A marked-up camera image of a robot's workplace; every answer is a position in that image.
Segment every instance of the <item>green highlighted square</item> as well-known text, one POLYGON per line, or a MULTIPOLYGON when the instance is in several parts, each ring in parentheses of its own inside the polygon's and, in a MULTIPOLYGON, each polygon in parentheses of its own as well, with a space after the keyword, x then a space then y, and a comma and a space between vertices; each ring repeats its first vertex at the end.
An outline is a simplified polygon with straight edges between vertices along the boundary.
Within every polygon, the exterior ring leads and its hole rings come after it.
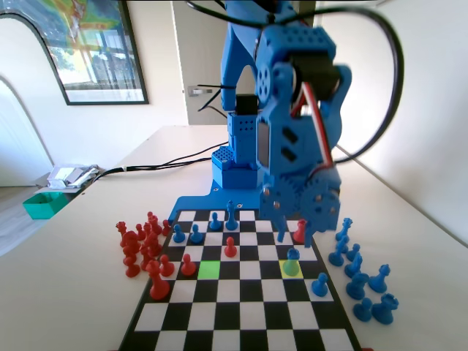
POLYGON ((219 279, 219 261, 201 261, 198 279, 219 279))

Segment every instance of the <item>white square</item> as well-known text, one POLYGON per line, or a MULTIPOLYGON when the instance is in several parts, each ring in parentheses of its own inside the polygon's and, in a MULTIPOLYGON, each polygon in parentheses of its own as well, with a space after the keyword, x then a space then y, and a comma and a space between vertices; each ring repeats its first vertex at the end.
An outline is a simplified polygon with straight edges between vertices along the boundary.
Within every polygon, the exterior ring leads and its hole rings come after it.
POLYGON ((299 251, 300 261, 317 261, 317 256, 315 256, 312 246, 305 247, 304 245, 294 245, 294 248, 299 251))
POLYGON ((273 232, 270 221, 255 221, 255 230, 257 233, 270 233, 273 232))
POLYGON ((241 261, 241 279, 261 279, 260 261, 241 261))
POLYGON ((215 302, 195 302, 190 311, 189 331, 212 331, 214 329, 215 302))
POLYGON ((257 242, 257 234, 256 233, 249 233, 249 232, 242 232, 239 235, 239 239, 241 242, 241 246, 256 246, 258 245, 257 242))
POLYGON ((160 331, 156 351, 183 350, 186 333, 186 331, 160 331))
POLYGON ((266 329, 263 302, 241 302, 241 330, 266 329))
POLYGON ((239 246, 235 247, 237 249, 237 253, 235 254, 234 257, 226 256, 226 254, 224 253, 224 249, 226 249, 226 248, 227 248, 227 246, 225 246, 225 245, 223 245, 222 248, 221 248, 221 261, 239 261, 239 257, 240 257, 239 246))
POLYGON ((255 212, 254 211, 240 211, 239 218, 241 219, 241 221, 254 221, 255 212))
POLYGON ((200 262, 202 260, 203 246, 185 246, 184 254, 190 255, 192 262, 200 262))
POLYGON ((214 331, 213 351, 239 351, 241 349, 240 331, 214 331))
POLYGON ((208 222, 207 221, 193 222, 193 224, 198 225, 198 232, 199 233, 205 234, 206 231, 208 230, 208 222))
POLYGON ((262 279, 262 291, 265 302, 287 301, 282 279, 262 279))
POLYGON ((221 246, 222 232, 208 232, 205 234, 205 246, 221 246))
POLYGON ((170 302, 192 302, 196 285, 196 280, 176 280, 170 302))
POLYGON ((292 331, 266 331, 270 351, 295 351, 294 333, 292 331))
POLYGON ((218 281, 217 302, 239 302, 241 300, 241 283, 236 279, 218 281))
POLYGON ((353 351, 345 329, 320 329, 326 351, 353 351))
POLYGON ((182 211, 178 217, 178 222, 193 222, 195 219, 195 211, 182 211))
POLYGON ((161 275, 161 278, 163 280, 176 280, 177 279, 178 269, 181 267, 181 263, 180 262, 173 262, 173 264, 174 264, 174 272, 170 276, 161 275))
POLYGON ((315 313, 310 302, 288 302, 292 329, 318 329, 315 313))
POLYGON ((278 252, 274 245, 259 245, 258 258, 260 261, 277 261, 278 252))
POLYGON ((315 281, 316 279, 304 279, 304 283, 306 283, 307 292, 309 293, 310 301, 316 301, 316 302, 333 301, 333 297, 331 296, 330 289, 328 289, 327 295, 323 296, 322 298, 314 294, 314 292, 312 291, 312 282, 315 282, 315 281))
POLYGON ((283 237, 283 242, 280 243, 278 241, 278 233, 275 233, 274 235, 275 237, 275 244, 276 245, 292 245, 293 244, 293 240, 291 239, 291 234, 290 232, 285 232, 284 233, 284 237, 283 237))
POLYGON ((145 303, 135 331, 160 331, 168 303, 145 303))

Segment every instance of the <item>floor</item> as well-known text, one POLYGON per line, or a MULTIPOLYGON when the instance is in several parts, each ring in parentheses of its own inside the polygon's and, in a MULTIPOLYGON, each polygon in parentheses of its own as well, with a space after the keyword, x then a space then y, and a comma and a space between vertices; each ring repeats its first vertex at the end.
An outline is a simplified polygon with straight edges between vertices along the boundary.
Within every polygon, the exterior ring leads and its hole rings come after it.
POLYGON ((33 235, 47 219, 31 219, 23 201, 33 196, 36 187, 0 187, 0 256, 33 235))

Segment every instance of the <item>framed picture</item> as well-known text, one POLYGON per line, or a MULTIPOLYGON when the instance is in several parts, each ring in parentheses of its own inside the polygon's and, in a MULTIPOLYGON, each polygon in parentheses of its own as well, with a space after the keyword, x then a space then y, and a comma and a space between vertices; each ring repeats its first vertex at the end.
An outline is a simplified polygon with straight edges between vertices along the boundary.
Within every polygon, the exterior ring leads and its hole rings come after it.
POLYGON ((148 104, 125 1, 0 0, 37 36, 68 105, 148 104))

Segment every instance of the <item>green container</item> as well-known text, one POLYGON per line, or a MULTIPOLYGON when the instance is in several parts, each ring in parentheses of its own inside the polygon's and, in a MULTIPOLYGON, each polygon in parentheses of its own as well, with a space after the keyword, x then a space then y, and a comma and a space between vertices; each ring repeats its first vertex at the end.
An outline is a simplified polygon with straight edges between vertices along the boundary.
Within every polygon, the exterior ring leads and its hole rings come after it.
POLYGON ((43 192, 27 199, 23 206, 32 219, 49 219, 67 203, 63 192, 43 192))

